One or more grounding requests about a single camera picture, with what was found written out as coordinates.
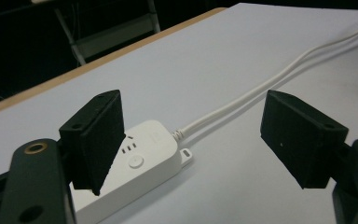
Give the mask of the metal stand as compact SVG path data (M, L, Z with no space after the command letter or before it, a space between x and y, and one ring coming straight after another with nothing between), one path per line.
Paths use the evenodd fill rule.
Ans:
M156 0L27 0L52 7L76 61L92 59L160 31Z

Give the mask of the white power strip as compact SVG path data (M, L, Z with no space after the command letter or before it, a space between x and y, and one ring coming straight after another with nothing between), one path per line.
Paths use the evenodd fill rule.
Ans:
M77 224L97 224L177 175L193 159L158 121L126 131L98 196L73 189Z

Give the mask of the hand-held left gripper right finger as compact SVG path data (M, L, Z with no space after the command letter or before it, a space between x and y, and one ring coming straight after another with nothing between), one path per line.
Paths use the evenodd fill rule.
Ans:
M294 95L268 91L261 138L303 189L323 189L349 129Z

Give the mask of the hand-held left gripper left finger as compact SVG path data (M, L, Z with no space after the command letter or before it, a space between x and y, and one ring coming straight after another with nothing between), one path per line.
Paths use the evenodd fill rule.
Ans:
M59 129L64 170L74 189L101 188L126 137L119 90L94 96Z

